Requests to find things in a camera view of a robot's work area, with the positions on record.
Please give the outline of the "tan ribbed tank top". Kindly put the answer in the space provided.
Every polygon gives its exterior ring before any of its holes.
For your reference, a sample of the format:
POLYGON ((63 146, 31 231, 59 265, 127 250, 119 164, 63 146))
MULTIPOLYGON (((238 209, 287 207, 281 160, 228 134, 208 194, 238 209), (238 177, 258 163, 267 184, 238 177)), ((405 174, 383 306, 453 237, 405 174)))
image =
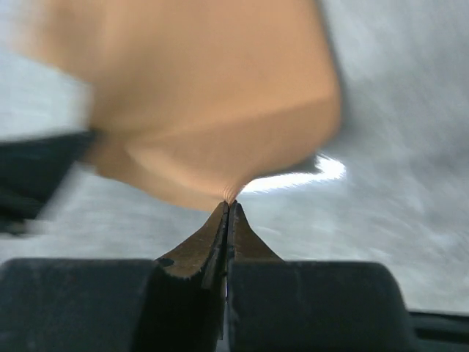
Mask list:
POLYGON ((212 210, 337 132, 315 1, 22 1, 12 46, 91 91, 97 172, 212 210))

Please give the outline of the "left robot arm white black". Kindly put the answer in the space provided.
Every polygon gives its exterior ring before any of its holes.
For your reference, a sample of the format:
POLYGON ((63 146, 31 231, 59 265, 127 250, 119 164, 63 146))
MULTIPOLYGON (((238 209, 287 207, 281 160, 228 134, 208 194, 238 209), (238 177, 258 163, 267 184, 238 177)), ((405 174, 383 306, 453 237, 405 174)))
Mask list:
POLYGON ((1 143, 1 232, 21 236, 96 137, 69 132, 1 143))

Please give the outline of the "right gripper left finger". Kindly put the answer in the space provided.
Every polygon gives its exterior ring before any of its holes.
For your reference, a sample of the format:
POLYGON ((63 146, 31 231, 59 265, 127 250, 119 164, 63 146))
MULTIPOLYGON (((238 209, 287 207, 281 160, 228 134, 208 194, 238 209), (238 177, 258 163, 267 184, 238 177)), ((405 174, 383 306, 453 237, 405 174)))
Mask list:
POLYGON ((3 351, 214 351, 229 206, 156 260, 21 258, 1 266, 3 351))

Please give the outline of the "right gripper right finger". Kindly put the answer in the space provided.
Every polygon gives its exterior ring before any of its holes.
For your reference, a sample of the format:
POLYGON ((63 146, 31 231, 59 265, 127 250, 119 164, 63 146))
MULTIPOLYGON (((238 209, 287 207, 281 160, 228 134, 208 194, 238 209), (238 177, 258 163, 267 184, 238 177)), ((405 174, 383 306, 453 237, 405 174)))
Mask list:
POLYGON ((285 261, 239 203, 227 230, 232 351, 414 351, 401 290, 382 264, 285 261))

